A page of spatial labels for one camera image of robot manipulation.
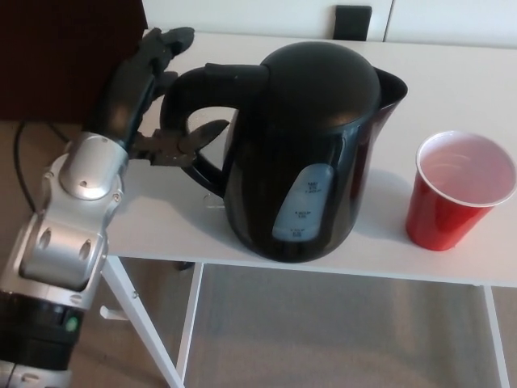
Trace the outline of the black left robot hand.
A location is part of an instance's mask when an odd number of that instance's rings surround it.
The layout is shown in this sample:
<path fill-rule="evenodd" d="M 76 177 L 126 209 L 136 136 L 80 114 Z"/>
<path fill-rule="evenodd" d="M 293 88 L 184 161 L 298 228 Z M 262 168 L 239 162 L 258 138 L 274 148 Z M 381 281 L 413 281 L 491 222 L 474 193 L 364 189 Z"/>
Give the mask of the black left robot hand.
<path fill-rule="evenodd" d="M 136 52 L 108 79 L 83 130 L 89 135 L 81 147 L 105 166 L 129 158 L 146 159 L 153 166 L 189 167 L 197 154 L 215 140 L 227 120 L 214 120 L 193 132 L 162 124 L 152 136 L 139 135 L 143 115 L 163 96 L 178 75 L 166 70 L 170 62 L 189 49 L 195 37 L 191 27 L 146 33 Z"/>

